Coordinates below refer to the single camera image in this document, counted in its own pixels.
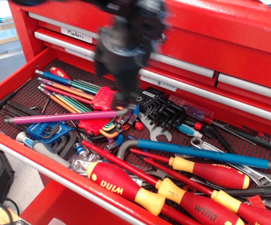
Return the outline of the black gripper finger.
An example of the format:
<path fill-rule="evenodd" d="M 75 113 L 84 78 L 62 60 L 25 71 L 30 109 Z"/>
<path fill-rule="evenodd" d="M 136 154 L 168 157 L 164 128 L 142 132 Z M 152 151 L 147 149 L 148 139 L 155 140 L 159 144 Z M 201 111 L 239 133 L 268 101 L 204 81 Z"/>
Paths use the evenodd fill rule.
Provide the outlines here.
<path fill-rule="evenodd" d="M 138 96 L 138 92 L 135 91 L 131 91 L 130 93 L 124 93 L 122 91 L 117 92 L 114 95 L 113 98 L 113 109 L 116 109 L 118 107 L 128 107 L 131 106 L 133 107 L 133 105 L 136 104 L 136 97 Z"/>

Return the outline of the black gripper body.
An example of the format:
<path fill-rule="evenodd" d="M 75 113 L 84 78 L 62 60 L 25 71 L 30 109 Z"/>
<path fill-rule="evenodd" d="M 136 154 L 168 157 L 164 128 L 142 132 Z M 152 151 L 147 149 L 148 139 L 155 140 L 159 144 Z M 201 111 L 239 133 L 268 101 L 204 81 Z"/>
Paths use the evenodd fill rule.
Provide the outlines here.
<path fill-rule="evenodd" d="M 95 53 L 98 76 L 114 76 L 122 94 L 133 94 L 138 72 L 155 51 L 165 30 L 166 9 L 162 0 L 101 0 L 97 5 L 115 16 L 111 27 L 100 29 Z"/>

